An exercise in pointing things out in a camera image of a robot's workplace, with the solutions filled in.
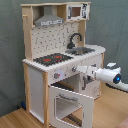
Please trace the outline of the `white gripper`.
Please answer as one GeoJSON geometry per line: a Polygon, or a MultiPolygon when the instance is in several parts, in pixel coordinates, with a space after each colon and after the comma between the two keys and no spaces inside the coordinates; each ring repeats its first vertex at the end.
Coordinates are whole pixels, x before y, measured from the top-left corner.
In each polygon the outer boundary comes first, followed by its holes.
{"type": "Polygon", "coordinates": [[[86,74],[87,76],[95,77],[95,72],[97,71],[97,67],[93,66],[78,66],[76,68],[77,71],[86,74]]]}

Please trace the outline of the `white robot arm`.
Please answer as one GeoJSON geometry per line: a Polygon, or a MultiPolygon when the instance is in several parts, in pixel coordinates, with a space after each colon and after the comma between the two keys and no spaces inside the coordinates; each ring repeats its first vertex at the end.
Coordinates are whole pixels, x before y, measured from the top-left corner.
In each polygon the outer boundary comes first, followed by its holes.
{"type": "Polygon", "coordinates": [[[76,70],[92,77],[95,80],[103,81],[114,89],[128,93],[128,84],[121,81],[120,67],[116,69],[105,69],[94,66],[78,66],[76,70]]]}

